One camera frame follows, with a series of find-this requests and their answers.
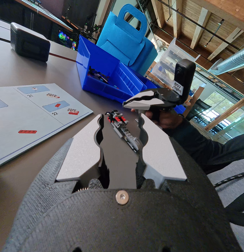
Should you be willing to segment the silver air duct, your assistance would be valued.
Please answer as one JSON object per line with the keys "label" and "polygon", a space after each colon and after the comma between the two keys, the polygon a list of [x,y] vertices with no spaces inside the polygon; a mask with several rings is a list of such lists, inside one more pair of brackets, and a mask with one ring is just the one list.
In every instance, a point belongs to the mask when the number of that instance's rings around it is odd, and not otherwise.
{"label": "silver air duct", "polygon": [[244,48],[225,60],[219,59],[208,69],[208,72],[220,75],[242,68],[244,68]]}

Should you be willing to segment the pile of toy bricks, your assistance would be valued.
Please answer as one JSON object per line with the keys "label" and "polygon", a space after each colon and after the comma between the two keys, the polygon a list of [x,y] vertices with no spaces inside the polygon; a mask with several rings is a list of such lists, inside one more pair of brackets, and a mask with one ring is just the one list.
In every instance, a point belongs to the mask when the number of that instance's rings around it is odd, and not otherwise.
{"label": "pile of toy bricks", "polygon": [[110,74],[110,72],[108,73],[108,75],[105,75],[105,74],[101,73],[100,71],[97,71],[96,69],[94,69],[91,66],[89,66],[87,76],[92,77],[92,78],[94,78],[96,80],[99,80],[102,83],[111,85],[114,88],[120,90],[120,88],[117,85],[114,85],[114,84],[110,83],[111,80],[113,80],[113,77],[114,77],[113,74]]}

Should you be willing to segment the rainbow-lit computer case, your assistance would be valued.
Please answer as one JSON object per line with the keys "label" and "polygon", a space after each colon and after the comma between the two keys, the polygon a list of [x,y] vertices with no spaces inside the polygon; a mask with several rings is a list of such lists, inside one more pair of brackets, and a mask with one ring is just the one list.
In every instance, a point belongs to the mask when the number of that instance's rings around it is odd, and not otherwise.
{"label": "rainbow-lit computer case", "polygon": [[58,32],[57,43],[77,51],[78,41],[64,33],[62,30],[59,30]]}

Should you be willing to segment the printed instruction sheet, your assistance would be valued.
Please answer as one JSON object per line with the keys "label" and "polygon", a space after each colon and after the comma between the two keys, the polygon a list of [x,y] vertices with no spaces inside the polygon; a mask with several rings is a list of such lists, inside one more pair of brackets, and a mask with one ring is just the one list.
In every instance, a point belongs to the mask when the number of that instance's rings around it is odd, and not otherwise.
{"label": "printed instruction sheet", "polygon": [[0,166],[92,113],[55,83],[0,87]]}

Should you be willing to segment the clear plastic drawer stack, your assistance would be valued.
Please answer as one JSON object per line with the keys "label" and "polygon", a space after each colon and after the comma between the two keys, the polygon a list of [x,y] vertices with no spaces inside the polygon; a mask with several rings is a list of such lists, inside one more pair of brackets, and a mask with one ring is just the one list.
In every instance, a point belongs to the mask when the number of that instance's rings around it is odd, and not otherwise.
{"label": "clear plastic drawer stack", "polygon": [[153,67],[151,73],[164,84],[172,88],[176,63],[182,59],[189,59],[190,61],[195,62],[199,57],[200,55],[194,58],[177,46],[176,38],[174,38],[168,46],[168,49],[162,54],[160,60]]}

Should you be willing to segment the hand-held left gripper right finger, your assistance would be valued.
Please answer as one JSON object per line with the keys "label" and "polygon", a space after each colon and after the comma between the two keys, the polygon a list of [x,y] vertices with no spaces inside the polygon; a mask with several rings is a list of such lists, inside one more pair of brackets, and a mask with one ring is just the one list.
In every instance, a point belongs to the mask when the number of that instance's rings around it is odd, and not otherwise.
{"label": "hand-held left gripper right finger", "polygon": [[139,113],[140,128],[139,159],[136,164],[136,185],[152,179],[160,189],[165,180],[186,181],[187,176],[168,135],[143,113]]}

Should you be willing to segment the blue felt bag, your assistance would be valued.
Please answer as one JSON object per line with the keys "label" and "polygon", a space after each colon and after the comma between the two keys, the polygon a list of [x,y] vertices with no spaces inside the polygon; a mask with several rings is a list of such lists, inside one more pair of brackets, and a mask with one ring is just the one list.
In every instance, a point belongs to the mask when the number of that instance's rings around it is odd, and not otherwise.
{"label": "blue felt bag", "polygon": [[[141,22],[139,30],[124,19],[127,12]],[[145,37],[147,26],[145,15],[133,5],[126,4],[118,16],[109,13],[96,45],[144,75],[158,55],[154,44]]]}

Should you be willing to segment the person's grey hoodie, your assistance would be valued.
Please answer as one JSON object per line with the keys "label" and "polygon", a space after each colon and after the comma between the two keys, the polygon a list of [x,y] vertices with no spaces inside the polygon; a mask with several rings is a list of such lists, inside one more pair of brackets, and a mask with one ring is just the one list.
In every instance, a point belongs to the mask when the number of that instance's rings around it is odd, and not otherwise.
{"label": "person's grey hoodie", "polygon": [[[208,176],[212,184],[244,172],[244,159],[234,161],[223,169],[213,172]],[[230,181],[216,188],[216,191],[222,201],[224,207],[228,206],[237,197],[244,193],[244,177]],[[232,231],[236,239],[244,251],[244,227],[230,223]]]}

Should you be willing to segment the black white drawstring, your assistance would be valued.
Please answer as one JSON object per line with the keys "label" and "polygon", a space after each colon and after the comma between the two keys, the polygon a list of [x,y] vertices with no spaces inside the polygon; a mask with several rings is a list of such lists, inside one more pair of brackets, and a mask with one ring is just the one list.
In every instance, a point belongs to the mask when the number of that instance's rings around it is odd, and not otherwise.
{"label": "black white drawstring", "polygon": [[236,180],[236,179],[240,179],[240,178],[243,178],[244,177],[244,172],[240,173],[240,174],[237,174],[237,175],[233,175],[231,177],[228,177],[222,181],[219,181],[218,183],[214,184],[213,187],[219,187],[223,184],[226,184],[230,181],[233,181],[233,180]]}

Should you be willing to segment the blue plastic bin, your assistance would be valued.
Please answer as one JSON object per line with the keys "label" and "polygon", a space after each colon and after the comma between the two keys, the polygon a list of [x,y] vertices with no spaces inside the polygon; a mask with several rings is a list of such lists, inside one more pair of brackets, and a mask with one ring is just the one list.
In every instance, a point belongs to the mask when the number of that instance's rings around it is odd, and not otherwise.
{"label": "blue plastic bin", "polygon": [[[76,64],[82,89],[102,97],[123,103],[147,89],[130,68],[81,35]],[[92,77],[90,67],[108,76],[108,83]]]}
{"label": "blue plastic bin", "polygon": [[[158,85],[155,85],[152,81],[148,80],[147,78],[143,77],[144,79],[146,79],[146,84],[147,84],[147,87],[148,89],[157,89],[157,88],[164,88],[164,87],[161,87],[161,86],[158,86]],[[145,111],[143,110],[138,110],[139,113],[143,113]]]}

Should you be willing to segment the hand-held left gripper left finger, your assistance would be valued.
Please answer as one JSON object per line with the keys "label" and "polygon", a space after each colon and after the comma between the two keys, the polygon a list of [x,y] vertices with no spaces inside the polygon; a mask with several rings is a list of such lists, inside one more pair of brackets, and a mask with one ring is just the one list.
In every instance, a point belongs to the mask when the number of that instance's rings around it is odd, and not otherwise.
{"label": "hand-held left gripper left finger", "polygon": [[99,114],[74,135],[56,181],[79,181],[85,188],[92,179],[98,179],[103,188],[109,187],[109,169],[100,146],[103,128],[104,115]]}

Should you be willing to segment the black digital timer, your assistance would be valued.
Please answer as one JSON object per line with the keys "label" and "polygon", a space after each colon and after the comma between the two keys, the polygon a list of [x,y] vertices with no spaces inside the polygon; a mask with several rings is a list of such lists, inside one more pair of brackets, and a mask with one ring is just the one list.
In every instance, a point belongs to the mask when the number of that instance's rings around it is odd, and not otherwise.
{"label": "black digital timer", "polygon": [[10,44],[18,55],[48,61],[50,41],[42,34],[14,22],[10,24]]}

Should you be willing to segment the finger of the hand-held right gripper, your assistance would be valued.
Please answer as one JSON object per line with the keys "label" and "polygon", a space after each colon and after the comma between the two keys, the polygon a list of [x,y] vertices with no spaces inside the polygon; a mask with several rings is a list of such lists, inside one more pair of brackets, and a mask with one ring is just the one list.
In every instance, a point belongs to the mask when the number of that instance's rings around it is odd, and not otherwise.
{"label": "finger of the hand-held right gripper", "polygon": [[150,106],[152,105],[152,101],[129,101],[129,102],[123,102],[124,108],[129,109],[138,109],[147,111],[150,109]]}
{"label": "finger of the hand-held right gripper", "polygon": [[155,97],[157,89],[147,89],[131,97],[125,104],[159,104],[159,99]]}

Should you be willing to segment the person's right hand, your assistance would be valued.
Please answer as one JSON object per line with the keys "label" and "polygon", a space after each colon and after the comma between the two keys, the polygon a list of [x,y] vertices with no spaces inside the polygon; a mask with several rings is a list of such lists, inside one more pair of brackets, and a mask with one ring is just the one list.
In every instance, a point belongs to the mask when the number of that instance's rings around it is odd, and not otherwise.
{"label": "person's right hand", "polygon": [[180,114],[177,114],[175,110],[165,110],[159,111],[158,119],[154,119],[155,115],[152,111],[148,110],[145,112],[147,118],[149,118],[155,125],[163,128],[163,129],[175,129],[177,128],[183,121],[184,117]]}

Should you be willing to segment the grey toy brick vehicle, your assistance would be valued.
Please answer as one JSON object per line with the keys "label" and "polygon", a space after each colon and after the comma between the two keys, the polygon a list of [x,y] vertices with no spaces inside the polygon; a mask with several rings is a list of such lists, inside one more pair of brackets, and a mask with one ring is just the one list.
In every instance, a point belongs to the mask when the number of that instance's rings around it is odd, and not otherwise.
{"label": "grey toy brick vehicle", "polygon": [[137,153],[140,149],[140,143],[137,137],[134,137],[127,128],[127,124],[129,123],[126,120],[122,113],[118,110],[112,110],[111,112],[106,112],[108,121],[113,126],[114,131],[118,134],[121,139],[124,139],[126,143],[130,146],[130,148]]}

